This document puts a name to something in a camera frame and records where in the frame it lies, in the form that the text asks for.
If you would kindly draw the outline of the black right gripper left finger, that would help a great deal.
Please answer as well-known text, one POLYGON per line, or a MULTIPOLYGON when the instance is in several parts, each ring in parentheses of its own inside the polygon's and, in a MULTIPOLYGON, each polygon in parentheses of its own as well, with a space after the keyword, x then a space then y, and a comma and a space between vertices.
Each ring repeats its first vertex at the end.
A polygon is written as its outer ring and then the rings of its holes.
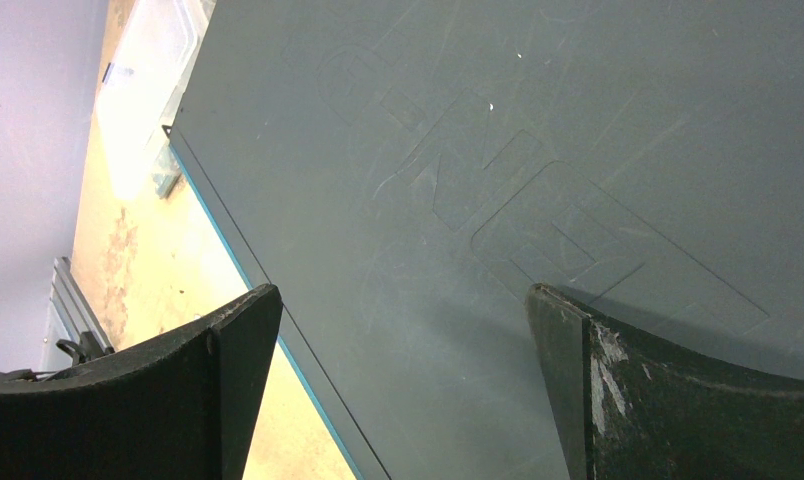
POLYGON ((0 372, 0 479, 239 479, 283 302, 264 284, 116 353, 0 372))

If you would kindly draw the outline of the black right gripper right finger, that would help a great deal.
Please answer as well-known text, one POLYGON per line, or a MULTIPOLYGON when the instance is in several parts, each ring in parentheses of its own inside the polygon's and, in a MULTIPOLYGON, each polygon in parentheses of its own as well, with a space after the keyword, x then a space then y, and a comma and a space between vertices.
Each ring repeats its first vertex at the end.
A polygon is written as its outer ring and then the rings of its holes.
POLYGON ((804 380, 713 358, 538 283, 525 300, 574 479, 804 479, 804 380))

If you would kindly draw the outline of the dark grey network switch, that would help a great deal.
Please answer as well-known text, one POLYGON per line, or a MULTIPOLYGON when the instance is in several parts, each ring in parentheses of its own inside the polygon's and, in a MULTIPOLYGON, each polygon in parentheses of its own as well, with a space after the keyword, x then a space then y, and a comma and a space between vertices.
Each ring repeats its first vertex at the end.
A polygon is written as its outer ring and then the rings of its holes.
POLYGON ((220 1, 188 181, 359 479, 563 479, 544 282, 804 379, 804 1, 220 1))

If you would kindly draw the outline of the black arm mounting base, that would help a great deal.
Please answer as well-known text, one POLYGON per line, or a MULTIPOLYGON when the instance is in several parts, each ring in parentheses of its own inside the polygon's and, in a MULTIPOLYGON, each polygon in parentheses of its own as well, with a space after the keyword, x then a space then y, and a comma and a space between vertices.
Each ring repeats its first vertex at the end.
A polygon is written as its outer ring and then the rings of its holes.
POLYGON ((93 331, 84 331, 78 341, 59 339, 55 346, 70 357, 72 366, 106 357, 115 353, 110 343, 104 343, 93 331))

